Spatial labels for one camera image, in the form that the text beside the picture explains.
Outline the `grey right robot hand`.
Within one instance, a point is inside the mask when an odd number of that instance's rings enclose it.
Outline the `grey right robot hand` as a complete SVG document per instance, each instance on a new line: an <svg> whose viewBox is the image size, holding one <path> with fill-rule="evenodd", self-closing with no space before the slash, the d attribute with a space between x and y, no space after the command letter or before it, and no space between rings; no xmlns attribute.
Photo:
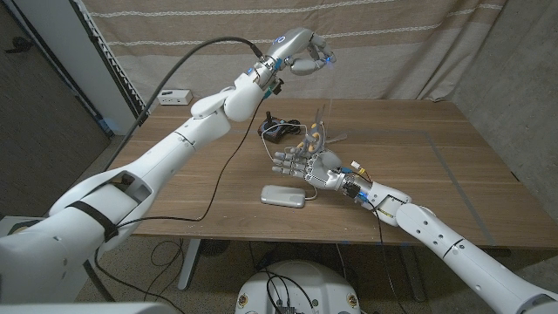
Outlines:
<svg viewBox="0 0 558 314"><path fill-rule="evenodd" d="M351 198L368 193L371 183L342 167L339 157L325 149L315 154L275 152L272 170L301 178L317 189L335 190Z"/></svg>

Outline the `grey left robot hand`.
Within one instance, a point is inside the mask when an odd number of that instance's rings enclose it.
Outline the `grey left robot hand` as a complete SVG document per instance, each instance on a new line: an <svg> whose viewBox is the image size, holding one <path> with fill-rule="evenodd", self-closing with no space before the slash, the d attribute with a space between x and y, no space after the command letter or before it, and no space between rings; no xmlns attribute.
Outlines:
<svg viewBox="0 0 558 314"><path fill-rule="evenodd" d="M266 89L285 68L296 76L306 76L337 62L325 39L314 31L298 27L276 38L254 67L254 82Z"/></svg>

